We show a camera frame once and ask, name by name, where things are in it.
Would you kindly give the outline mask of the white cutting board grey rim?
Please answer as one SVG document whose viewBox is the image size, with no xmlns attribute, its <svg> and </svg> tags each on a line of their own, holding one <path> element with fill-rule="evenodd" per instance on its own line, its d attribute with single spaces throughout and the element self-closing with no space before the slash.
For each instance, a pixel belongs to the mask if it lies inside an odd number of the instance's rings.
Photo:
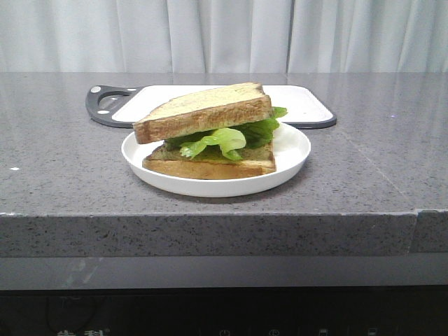
<svg viewBox="0 0 448 336">
<path fill-rule="evenodd" d="M 149 85 L 113 87 L 96 85 L 86 95 L 85 106 L 91 119 L 103 125 L 131 128 L 159 105 L 182 95 L 208 90 L 213 85 Z M 337 117 L 305 87 L 264 85 L 272 105 L 287 109 L 279 120 L 298 129 L 321 129 L 336 124 Z"/>
</svg>

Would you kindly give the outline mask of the white round plate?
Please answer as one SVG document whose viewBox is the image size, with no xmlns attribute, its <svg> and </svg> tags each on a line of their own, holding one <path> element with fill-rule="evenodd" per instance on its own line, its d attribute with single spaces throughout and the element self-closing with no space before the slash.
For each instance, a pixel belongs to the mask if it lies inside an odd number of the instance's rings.
<svg viewBox="0 0 448 336">
<path fill-rule="evenodd" d="M 143 168 L 143 159 L 162 143 L 138 144 L 134 133 L 122 142 L 121 151 L 132 171 L 147 184 L 170 193 L 194 197 L 236 197 L 280 186 L 296 175 L 311 152 L 307 136 L 291 125 L 281 123 L 274 131 L 273 154 L 276 171 L 250 178 L 200 180 L 159 174 Z"/>
</svg>

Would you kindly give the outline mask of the green lettuce leaf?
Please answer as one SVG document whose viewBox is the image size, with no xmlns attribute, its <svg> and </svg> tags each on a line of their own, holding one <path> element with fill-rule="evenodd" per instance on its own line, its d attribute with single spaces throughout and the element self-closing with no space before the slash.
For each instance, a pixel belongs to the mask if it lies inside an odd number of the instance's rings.
<svg viewBox="0 0 448 336">
<path fill-rule="evenodd" d="M 272 111 L 273 116 L 261 121 L 196 132 L 167 139 L 164 144 L 169 150 L 176 150 L 185 158 L 193 159 L 204 151 L 215 150 L 226 159 L 239 161 L 243 159 L 240 153 L 243 149 L 256 149 L 273 140 L 273 132 L 279 127 L 278 119 L 287 115 L 288 110 L 275 106 Z"/>
</svg>

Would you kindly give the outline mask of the bread slice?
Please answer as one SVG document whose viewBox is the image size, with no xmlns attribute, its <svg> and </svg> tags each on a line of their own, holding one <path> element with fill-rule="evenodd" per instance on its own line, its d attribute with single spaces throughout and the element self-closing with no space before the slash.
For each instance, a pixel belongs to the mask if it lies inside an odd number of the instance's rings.
<svg viewBox="0 0 448 336">
<path fill-rule="evenodd" d="M 273 116 L 260 83 L 238 83 L 170 99 L 133 124 L 139 144 L 257 122 Z"/>
<path fill-rule="evenodd" d="M 169 176 L 205 180 L 242 179 L 277 170 L 272 142 L 258 148 L 245 147 L 239 153 L 241 160 L 230 160 L 218 146 L 209 146 L 196 157 L 188 158 L 164 143 L 142 160 L 142 166 Z"/>
</svg>

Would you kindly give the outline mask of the white curtain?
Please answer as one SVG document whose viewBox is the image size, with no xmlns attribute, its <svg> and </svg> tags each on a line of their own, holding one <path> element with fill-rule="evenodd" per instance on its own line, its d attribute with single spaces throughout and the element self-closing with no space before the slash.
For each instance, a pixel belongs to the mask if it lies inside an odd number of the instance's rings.
<svg viewBox="0 0 448 336">
<path fill-rule="evenodd" d="M 447 70 L 446 1 L 2 1 L 1 70 Z"/>
</svg>

